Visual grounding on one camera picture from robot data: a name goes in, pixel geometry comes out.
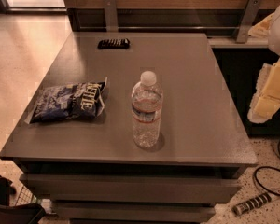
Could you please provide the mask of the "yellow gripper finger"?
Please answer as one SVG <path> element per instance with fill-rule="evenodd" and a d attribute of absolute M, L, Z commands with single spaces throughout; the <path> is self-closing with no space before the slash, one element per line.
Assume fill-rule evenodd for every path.
<path fill-rule="evenodd" d="M 270 23 L 273 18 L 273 14 L 268 15 L 263 20 L 252 26 L 248 34 L 255 38 L 266 38 L 269 33 Z"/>
<path fill-rule="evenodd" d="M 265 63 L 260 69 L 247 117 L 253 123 L 264 123 L 279 109 L 280 59 L 273 65 Z"/>

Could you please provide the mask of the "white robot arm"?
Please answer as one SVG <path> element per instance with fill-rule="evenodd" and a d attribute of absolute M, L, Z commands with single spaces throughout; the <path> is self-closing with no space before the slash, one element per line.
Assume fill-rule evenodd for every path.
<path fill-rule="evenodd" d="M 250 122 L 264 123 L 280 108 L 280 5 L 273 14 L 252 27 L 249 33 L 252 36 L 266 35 L 269 50 L 279 56 L 276 63 L 265 63 L 260 69 L 256 92 L 252 96 L 247 114 Z"/>

